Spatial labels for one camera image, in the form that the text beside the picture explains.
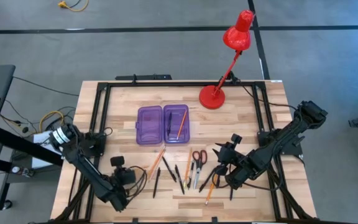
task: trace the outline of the wood grain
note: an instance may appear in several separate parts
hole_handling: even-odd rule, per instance
[[[81,131],[87,132],[90,125],[94,96],[97,82],[83,82],[74,124]],[[269,102],[287,104],[282,82],[266,81]],[[108,107],[106,127],[112,127],[112,135],[108,136],[106,152],[101,158],[99,169],[104,174],[111,174],[112,156],[124,156],[125,166],[141,166],[149,169],[157,157],[163,144],[158,146],[140,146],[135,141],[135,121],[137,110],[142,106],[186,104],[189,107],[190,134],[188,144],[167,145],[165,158],[171,169],[178,165],[181,176],[184,177],[190,149],[208,152],[208,162],[203,166],[198,186],[207,178],[218,162],[212,148],[216,142],[229,141],[232,134],[243,137],[236,150],[247,153],[258,147],[256,132],[258,125],[253,99],[241,87],[224,87],[226,95],[224,105],[216,110],[209,110],[200,105],[198,95],[201,87],[114,87]],[[96,129],[98,130],[101,108],[101,97]],[[264,105],[260,102],[262,116],[266,122]],[[275,128],[282,128],[291,121],[290,110],[287,107],[271,106]],[[296,158],[283,156],[283,167],[287,185],[298,203],[310,215],[315,216],[305,169]],[[270,192],[243,186],[233,193],[233,200],[229,200],[230,189],[214,189],[209,205],[205,206],[208,187],[201,193],[198,190],[185,189],[181,193],[179,183],[175,183],[167,168],[160,163],[161,176],[155,199],[152,198],[155,178],[147,183],[145,190],[135,198],[123,212],[116,212],[109,203],[103,203],[95,197],[91,222],[131,222],[132,218],[139,218],[140,222],[210,222],[211,217],[218,217],[222,222],[236,221],[272,221],[274,220]],[[58,216],[68,203],[70,187],[75,168],[64,163],[62,174],[55,197],[51,218]],[[249,183],[268,187],[266,174],[256,181]],[[84,196],[80,217],[84,217]],[[283,200],[279,194],[282,215],[285,216]]]

